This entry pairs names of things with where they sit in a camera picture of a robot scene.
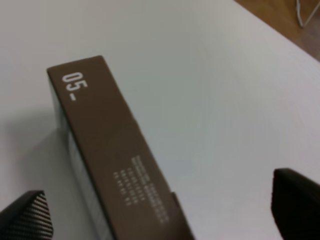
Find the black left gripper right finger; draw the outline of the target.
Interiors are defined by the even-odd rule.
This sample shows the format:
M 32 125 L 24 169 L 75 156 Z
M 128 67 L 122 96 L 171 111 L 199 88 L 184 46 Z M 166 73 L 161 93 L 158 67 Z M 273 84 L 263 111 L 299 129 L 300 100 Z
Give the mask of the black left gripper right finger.
M 320 185 L 290 168 L 275 169 L 271 212 L 284 240 L 318 240 Z

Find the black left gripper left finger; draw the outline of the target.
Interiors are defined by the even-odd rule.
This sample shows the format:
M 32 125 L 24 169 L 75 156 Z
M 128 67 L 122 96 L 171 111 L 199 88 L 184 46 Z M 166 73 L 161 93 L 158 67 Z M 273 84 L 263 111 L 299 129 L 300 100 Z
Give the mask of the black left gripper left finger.
M 54 228 L 43 190 L 30 190 L 0 212 L 2 240 L 51 240 Z

